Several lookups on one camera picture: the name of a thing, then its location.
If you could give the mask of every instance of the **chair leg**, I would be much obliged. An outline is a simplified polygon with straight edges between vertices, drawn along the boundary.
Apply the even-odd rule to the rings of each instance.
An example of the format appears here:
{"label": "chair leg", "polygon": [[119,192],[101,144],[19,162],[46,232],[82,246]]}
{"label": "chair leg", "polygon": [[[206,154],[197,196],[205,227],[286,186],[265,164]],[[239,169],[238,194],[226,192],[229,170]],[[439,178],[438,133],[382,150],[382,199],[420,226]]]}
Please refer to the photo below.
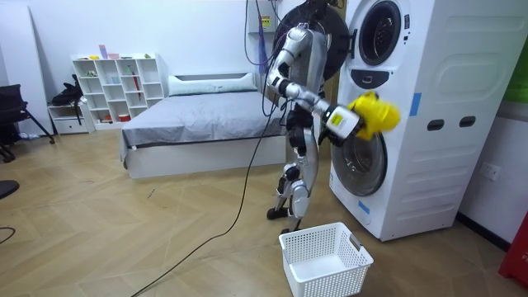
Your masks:
{"label": "chair leg", "polygon": [[35,122],[36,125],[39,126],[39,128],[44,132],[46,133],[46,135],[49,137],[49,139],[51,139],[49,141],[50,144],[54,144],[55,143],[55,139],[53,138],[53,136],[50,135],[50,133],[48,133],[48,131],[39,123],[38,120],[36,120],[35,117],[33,117],[33,115],[27,110],[25,109],[24,110],[25,112],[27,112],[27,115]]}
{"label": "chair leg", "polygon": [[3,145],[3,143],[0,143],[0,155],[2,155],[4,163],[9,163],[16,159],[13,152],[5,145]]}

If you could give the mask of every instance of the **basket handle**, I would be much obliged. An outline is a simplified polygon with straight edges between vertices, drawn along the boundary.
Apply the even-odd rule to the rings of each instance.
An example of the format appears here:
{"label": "basket handle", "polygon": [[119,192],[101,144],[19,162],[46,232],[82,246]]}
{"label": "basket handle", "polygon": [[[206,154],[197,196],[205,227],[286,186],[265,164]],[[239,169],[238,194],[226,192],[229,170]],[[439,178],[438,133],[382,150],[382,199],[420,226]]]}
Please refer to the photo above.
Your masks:
{"label": "basket handle", "polygon": [[363,247],[363,244],[360,243],[360,241],[357,239],[356,236],[354,236],[353,233],[350,233],[350,237],[349,237],[352,245],[354,245],[354,247],[359,251],[361,249],[361,247]]}

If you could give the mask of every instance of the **plastic basket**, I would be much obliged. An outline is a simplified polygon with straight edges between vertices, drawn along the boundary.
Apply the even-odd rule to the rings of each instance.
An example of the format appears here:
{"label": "plastic basket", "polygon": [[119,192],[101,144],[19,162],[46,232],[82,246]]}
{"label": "plastic basket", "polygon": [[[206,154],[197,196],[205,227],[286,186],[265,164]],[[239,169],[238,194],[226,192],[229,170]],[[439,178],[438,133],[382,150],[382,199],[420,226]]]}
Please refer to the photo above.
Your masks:
{"label": "plastic basket", "polygon": [[279,241],[284,271],[294,297],[358,294],[374,262],[343,223],[283,234]]}

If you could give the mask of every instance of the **green wall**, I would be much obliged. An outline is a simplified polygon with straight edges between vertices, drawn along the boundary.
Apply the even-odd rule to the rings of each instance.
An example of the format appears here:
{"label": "green wall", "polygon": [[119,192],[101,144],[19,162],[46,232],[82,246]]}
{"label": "green wall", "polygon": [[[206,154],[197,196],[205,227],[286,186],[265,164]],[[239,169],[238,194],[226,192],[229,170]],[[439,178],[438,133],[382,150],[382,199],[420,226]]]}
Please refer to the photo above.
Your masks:
{"label": "green wall", "polygon": [[503,100],[528,104],[528,40],[511,76]]}

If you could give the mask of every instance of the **black bag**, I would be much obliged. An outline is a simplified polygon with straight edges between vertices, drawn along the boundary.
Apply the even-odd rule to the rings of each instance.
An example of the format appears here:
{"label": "black bag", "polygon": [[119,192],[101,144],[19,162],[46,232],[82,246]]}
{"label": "black bag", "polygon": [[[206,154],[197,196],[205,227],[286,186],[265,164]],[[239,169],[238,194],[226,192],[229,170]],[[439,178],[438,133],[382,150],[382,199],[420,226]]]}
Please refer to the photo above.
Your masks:
{"label": "black bag", "polygon": [[77,75],[72,75],[73,80],[75,81],[75,86],[73,86],[71,83],[64,83],[64,86],[66,89],[62,91],[59,95],[53,97],[51,100],[51,104],[53,106],[68,106],[73,103],[73,107],[75,108],[75,114],[77,116],[77,120],[79,121],[79,124],[81,123],[81,117],[79,115],[78,106],[79,106],[79,100],[81,100],[81,97],[83,96],[83,91],[81,90],[81,86],[79,86],[79,81],[77,80]]}

